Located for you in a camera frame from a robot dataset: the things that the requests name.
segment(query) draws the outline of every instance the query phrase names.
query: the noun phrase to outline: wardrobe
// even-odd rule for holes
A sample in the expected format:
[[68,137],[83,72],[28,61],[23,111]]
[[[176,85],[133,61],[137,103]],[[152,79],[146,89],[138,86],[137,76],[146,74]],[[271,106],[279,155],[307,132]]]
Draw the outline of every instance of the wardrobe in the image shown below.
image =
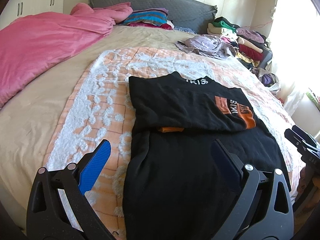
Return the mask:
[[0,29],[19,17],[42,12],[63,12],[63,0],[9,0],[0,15]]

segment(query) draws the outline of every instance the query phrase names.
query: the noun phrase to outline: orange and white patterned blanket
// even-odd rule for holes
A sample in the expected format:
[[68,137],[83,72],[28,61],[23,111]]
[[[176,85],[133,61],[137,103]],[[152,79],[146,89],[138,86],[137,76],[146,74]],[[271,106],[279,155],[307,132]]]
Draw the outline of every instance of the orange and white patterned blanket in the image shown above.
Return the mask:
[[[69,97],[44,158],[48,170],[63,169],[92,152],[102,139],[111,143],[111,156],[93,189],[85,194],[89,203],[110,232],[125,239],[122,211],[123,184],[130,161],[131,130],[135,109],[129,95],[131,75],[153,78],[178,71],[194,80],[209,76],[226,87],[241,88],[256,115],[276,138],[283,154],[294,199],[303,167],[295,147],[284,138],[294,122],[281,103],[235,58],[209,59],[181,51],[153,48],[108,50],[84,72]],[[78,227],[61,194],[67,215]]]

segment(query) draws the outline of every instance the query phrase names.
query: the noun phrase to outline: white sheer curtain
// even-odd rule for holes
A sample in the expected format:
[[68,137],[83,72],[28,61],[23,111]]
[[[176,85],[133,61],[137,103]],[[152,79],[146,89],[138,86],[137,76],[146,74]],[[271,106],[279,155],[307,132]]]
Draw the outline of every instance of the white sheer curtain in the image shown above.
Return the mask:
[[320,17],[311,0],[277,0],[268,41],[273,53],[268,70],[279,77],[277,97],[292,115],[307,88],[320,83]]

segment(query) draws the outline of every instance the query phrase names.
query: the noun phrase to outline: green cloth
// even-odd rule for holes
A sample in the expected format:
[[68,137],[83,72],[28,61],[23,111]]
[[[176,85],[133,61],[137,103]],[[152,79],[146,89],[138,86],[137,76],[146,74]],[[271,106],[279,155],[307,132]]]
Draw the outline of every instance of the green cloth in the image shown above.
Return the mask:
[[226,24],[224,21],[221,21],[221,22],[218,22],[218,23],[213,22],[212,25],[213,25],[214,27],[218,27],[218,28],[227,28],[227,29],[229,29],[229,30],[232,30],[234,33],[236,32],[236,29],[235,29],[235,28],[230,27],[230,26],[229,26],[228,24]]
[[318,103],[318,99],[309,91],[306,92],[307,97],[315,104],[315,106],[319,109],[320,111],[320,105]]

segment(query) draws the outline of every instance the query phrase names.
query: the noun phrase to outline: striped pillow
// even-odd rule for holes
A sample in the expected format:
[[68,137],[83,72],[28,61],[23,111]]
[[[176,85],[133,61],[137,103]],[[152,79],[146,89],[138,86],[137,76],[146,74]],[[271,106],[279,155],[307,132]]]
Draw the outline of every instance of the striped pillow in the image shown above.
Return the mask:
[[133,11],[127,19],[120,25],[128,25],[130,23],[144,22],[161,26],[167,23],[168,10],[165,8],[151,8],[146,10]]

